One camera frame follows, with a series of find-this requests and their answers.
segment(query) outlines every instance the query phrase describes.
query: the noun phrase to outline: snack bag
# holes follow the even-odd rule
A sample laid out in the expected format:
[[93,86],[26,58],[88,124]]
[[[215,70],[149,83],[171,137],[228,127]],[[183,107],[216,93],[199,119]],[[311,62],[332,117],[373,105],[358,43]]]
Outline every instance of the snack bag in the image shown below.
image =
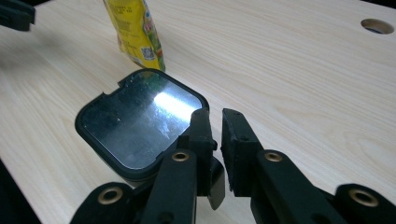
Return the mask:
[[163,50],[145,0],[104,0],[120,50],[141,66],[165,70]]

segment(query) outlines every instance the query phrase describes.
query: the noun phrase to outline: wooden table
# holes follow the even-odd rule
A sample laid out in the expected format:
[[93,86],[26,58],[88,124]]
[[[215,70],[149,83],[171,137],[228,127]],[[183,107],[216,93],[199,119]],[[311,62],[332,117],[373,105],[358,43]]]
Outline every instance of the wooden table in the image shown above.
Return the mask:
[[[211,106],[244,113],[331,193],[358,183],[396,203],[396,11],[357,0],[148,0],[167,74]],[[0,27],[0,156],[44,223],[67,223],[96,187],[122,181],[77,134],[78,111],[137,70],[119,52],[101,0],[51,1],[30,33]],[[197,223],[254,223],[231,192]]]

